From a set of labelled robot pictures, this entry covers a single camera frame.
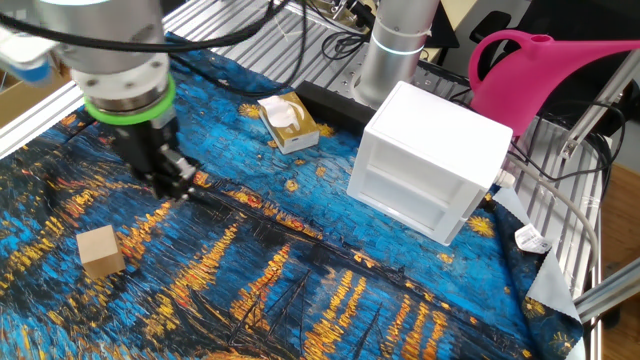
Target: watering can spout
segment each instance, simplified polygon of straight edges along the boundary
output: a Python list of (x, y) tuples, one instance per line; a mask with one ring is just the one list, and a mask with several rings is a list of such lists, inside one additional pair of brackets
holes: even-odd
[[(491, 43), (516, 41), (521, 49), (505, 57), (484, 79), (480, 55)], [(555, 41), (547, 35), (504, 30), (487, 36), (469, 64), (471, 107), (522, 135), (549, 94), (569, 75), (602, 57), (640, 48), (640, 41)]]

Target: cable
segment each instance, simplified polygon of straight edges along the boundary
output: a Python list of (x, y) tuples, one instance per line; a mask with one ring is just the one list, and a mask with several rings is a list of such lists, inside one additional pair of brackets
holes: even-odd
[[(604, 165), (598, 166), (595, 169), (592, 170), (582, 170), (582, 171), (576, 171), (574, 173), (570, 173), (570, 174), (566, 174), (566, 175), (562, 175), (559, 177), (553, 177), (549, 174), (547, 174), (544, 170), (542, 170), (542, 167), (540, 167), (538, 164), (536, 164), (530, 157), (530, 155), (526, 154), (522, 149), (520, 149), (516, 143), (514, 141), (511, 141), (511, 145), (513, 146), (514, 149), (516, 149), (516, 151), (518, 153), (520, 153), (520, 155), (524, 158), (523, 162), (527, 162), (531, 165), (533, 165), (534, 168), (536, 168), (540, 174), (544, 177), (546, 177), (547, 179), (553, 181), (553, 182), (557, 182), (560, 180), (564, 180), (570, 177), (574, 177), (574, 176), (578, 176), (578, 175), (586, 175), (586, 174), (592, 174), (592, 173), (597, 173), (600, 171), (609, 171), (609, 169), (613, 166), (613, 163), (615, 162), (615, 160), (617, 159), (618, 155), (620, 154), (620, 149), (622, 148), (622, 142), (624, 141), (624, 136), (625, 136), (625, 132), (626, 132), (626, 118), (624, 116), (624, 113), (622, 113), (622, 111), (620, 111), (620, 109), (613, 107), (611, 105), (607, 105), (607, 104), (603, 104), (603, 103), (598, 103), (598, 102), (589, 102), (589, 101), (578, 101), (578, 100), (567, 100), (567, 101), (562, 101), (562, 102), (558, 102), (556, 104), (559, 103), (577, 103), (577, 104), (585, 104), (585, 105), (594, 105), (594, 106), (602, 106), (605, 107), (611, 111), (613, 111), (614, 113), (616, 113), (616, 115), (618, 115), (618, 117), (620, 118), (620, 122), (621, 122), (621, 132), (620, 132), (620, 140), (618, 141), (618, 145), (616, 147), (616, 151), (613, 153), (613, 156), (609, 159), (609, 161), (607, 163), (605, 163)], [(598, 152), (598, 154), (600, 155), (598, 157), (598, 161), (600, 161), (600, 159), (603, 157), (602, 156), (602, 152), (599, 151), (598, 149), (596, 149), (596, 151)]]
[(0, 83), (0, 91), (4, 90), (4, 82), (7, 80), (8, 72), (5, 71), (4, 76), (2, 77), (2, 83)]
[(302, 40), (301, 40), (301, 45), (300, 45), (300, 53), (298, 55), (298, 61), (296, 63), (295, 68), (293, 69), (293, 72), (291, 73), (291, 75), (289, 76), (289, 78), (287, 80), (285, 80), (283, 83), (281, 83), (280, 85), (276, 86), (275, 88), (271, 89), (271, 90), (266, 90), (266, 91), (258, 91), (258, 92), (250, 92), (250, 91), (244, 91), (244, 90), (240, 90), (240, 89), (236, 89), (230, 85), (227, 85), (225, 83), (223, 83), (222, 81), (210, 76), (209, 74), (207, 74), (206, 72), (202, 71), (201, 69), (199, 69), (197, 66), (191, 64), (190, 62), (188, 62), (187, 60), (181, 58), (178, 55), (174, 55), (174, 54), (170, 54), (169, 57), (171, 57), (172, 60), (174, 60), (175, 62), (179, 63), (180, 65), (188, 68), (189, 70), (193, 71), (194, 73), (196, 73), (197, 75), (200, 75), (203, 79), (207, 80), (208, 82), (214, 84), (215, 86), (218, 86), (226, 91), (229, 91), (231, 93), (237, 94), (237, 95), (241, 95), (241, 96), (247, 96), (247, 97), (268, 97), (268, 96), (272, 96), (275, 95), (277, 93), (279, 93), (280, 91), (282, 91), (283, 89), (288, 88), (289, 86), (291, 86), (291, 83), (295, 80), (296, 76), (298, 76), (298, 72), (300, 71), (300, 68), (302, 67), (302, 63), (304, 61), (304, 51), (306, 49), (307, 46), (307, 32), (308, 32), (308, 27), (307, 27), (307, 1), (303, 0), (301, 1), (302, 4)]
[(229, 33), (222, 37), (190, 42), (180, 45), (166, 45), (166, 44), (142, 44), (132, 42), (120, 42), (111, 40), (102, 40), (88, 38), (84, 36), (77, 36), (68, 33), (58, 32), (44, 27), (31, 25), (24, 21), (20, 21), (0, 13), (0, 24), (11, 27), (15, 30), (33, 35), (39, 36), (45, 39), (57, 41), (67, 45), (82, 46), (93, 49), (112, 50), (112, 51), (124, 51), (124, 52), (138, 52), (138, 53), (179, 53), (193, 50), (202, 50), (218, 47), (232, 46), (245, 41), (262, 29), (264, 25), (273, 19), (284, 7), (292, 0), (283, 0), (278, 6), (273, 7), (274, 0), (270, 0), (267, 6), (264, 17), (255, 21), (252, 24), (245, 26), (235, 32)]
[[(331, 24), (331, 25), (334, 24), (331, 20), (327, 19), (324, 16), (324, 14), (322, 14), (322, 11), (318, 9), (318, 6), (314, 4), (312, 0), (309, 1), (309, 5), (311, 6), (311, 9), (315, 13), (317, 13), (318, 15), (320, 15), (320, 17), (322, 17), (322, 19), (324, 19), (324, 21), (326, 21), (328, 24)], [(356, 53), (362, 47), (362, 45), (364, 45), (364, 43), (369, 41), (370, 37), (371, 37), (370, 33), (360, 34), (353, 31), (340, 31), (340, 32), (333, 33), (327, 36), (322, 42), (322, 55), (324, 55), (324, 57), (326, 57), (329, 60), (346, 59), (349, 56)], [(334, 40), (336, 41), (334, 45), (334, 52), (336, 53), (336, 55), (329, 55), (328, 53), (328, 49), (330, 47), (329, 45)]]
[(525, 174), (531, 176), (534, 180), (538, 182), (538, 184), (545, 187), (549, 192), (551, 192), (556, 198), (560, 199), (563, 203), (567, 205), (567, 207), (578, 217), (578, 220), (582, 222), (582, 226), (589, 234), (589, 243), (591, 244), (591, 257), (589, 269), (592, 269), (598, 263), (598, 258), (600, 257), (600, 252), (598, 250), (598, 236), (595, 231), (593, 231), (593, 227), (589, 223), (589, 220), (586, 216), (580, 211), (580, 209), (573, 203), (569, 198), (567, 198), (563, 193), (561, 193), (555, 186), (551, 185), (544, 178), (540, 177), (533, 169), (531, 169), (527, 164), (522, 162), (516, 156), (511, 153), (507, 154), (507, 158), (511, 161), (515, 166), (520, 168)]

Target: wooden cube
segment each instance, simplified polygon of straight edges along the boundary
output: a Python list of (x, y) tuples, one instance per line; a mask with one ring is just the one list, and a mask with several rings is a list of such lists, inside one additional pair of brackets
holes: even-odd
[(120, 244), (111, 225), (76, 236), (80, 261), (92, 279), (125, 269)]

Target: white box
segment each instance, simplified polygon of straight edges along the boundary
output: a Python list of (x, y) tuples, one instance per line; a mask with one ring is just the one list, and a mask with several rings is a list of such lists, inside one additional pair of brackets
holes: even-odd
[(512, 134), (399, 82), (365, 128), (347, 193), (448, 246), (491, 187)]

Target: metal frame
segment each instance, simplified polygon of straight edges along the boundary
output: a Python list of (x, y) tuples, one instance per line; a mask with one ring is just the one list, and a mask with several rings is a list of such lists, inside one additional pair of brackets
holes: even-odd
[[(633, 80), (633, 76), (638, 73), (640, 73), (640, 50), (634, 50), (627, 56), (622, 65), (620, 65), (605, 88), (602, 89), (596, 101), (607, 105), (617, 103), (620, 101), (624, 88), (629, 85)], [(584, 140), (606, 112), (607, 108), (602, 106), (590, 106), (587, 112), (582, 115), (582, 118), (580, 118), (564, 138), (564, 145), (560, 149), (560, 156), (565, 159), (571, 158), (576, 147)]]

